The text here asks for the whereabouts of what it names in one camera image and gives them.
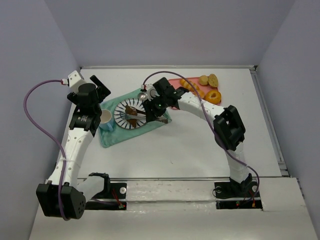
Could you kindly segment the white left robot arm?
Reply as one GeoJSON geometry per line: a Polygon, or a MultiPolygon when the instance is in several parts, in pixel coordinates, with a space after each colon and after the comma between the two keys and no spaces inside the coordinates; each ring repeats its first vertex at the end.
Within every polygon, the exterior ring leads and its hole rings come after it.
{"type": "Polygon", "coordinates": [[[101,122],[100,104],[111,93],[95,75],[90,80],[87,83],[76,70],[66,80],[71,89],[67,99],[75,105],[66,143],[53,173],[36,189],[39,205],[46,217],[65,221],[80,219],[89,200],[111,190],[110,177],[106,173],[93,172],[85,181],[78,183],[85,153],[101,122]]]}

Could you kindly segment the silver metal tongs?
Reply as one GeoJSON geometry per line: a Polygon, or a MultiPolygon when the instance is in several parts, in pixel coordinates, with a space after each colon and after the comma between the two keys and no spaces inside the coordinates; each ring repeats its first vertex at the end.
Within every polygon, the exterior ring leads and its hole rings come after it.
{"type": "Polygon", "coordinates": [[[164,124],[168,124],[169,123],[169,120],[163,116],[161,117],[158,117],[154,120],[147,120],[147,116],[143,113],[137,113],[136,115],[132,115],[132,114],[128,114],[126,113],[125,111],[120,111],[119,112],[119,115],[122,119],[124,120],[144,120],[146,121],[147,123],[148,122],[153,122],[153,121],[157,121],[157,122],[161,122],[161,123],[164,123],[164,124]]]}

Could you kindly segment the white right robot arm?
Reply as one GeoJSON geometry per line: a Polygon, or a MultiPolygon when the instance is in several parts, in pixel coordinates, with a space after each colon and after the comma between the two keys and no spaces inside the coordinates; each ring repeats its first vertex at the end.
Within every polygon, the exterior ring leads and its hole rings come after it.
{"type": "Polygon", "coordinates": [[[227,189],[236,196],[248,190],[252,174],[245,162],[243,142],[246,129],[234,106],[218,106],[199,98],[187,88],[174,88],[165,77],[153,84],[143,83],[140,92],[147,122],[161,117],[169,107],[207,121],[215,141],[225,150],[230,170],[227,189]]]}

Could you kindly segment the brown chocolate croissant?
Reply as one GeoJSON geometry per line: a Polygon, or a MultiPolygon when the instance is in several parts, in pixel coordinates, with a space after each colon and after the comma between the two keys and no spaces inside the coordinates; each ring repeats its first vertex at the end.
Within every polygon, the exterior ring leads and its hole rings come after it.
{"type": "Polygon", "coordinates": [[[132,108],[131,106],[126,105],[125,106],[125,114],[126,114],[126,120],[129,122],[129,124],[133,128],[136,128],[137,127],[137,119],[134,118],[138,115],[136,110],[134,108],[132,108]]]}

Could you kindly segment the striped orange long bread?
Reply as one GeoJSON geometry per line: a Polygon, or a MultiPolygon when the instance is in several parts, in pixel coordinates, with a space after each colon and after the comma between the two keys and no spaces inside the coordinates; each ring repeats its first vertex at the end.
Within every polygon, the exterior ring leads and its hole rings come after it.
{"type": "Polygon", "coordinates": [[[192,82],[192,81],[186,81],[185,79],[180,79],[180,85],[185,88],[185,89],[188,89],[190,92],[193,92],[194,90],[199,90],[199,86],[192,82]]]}

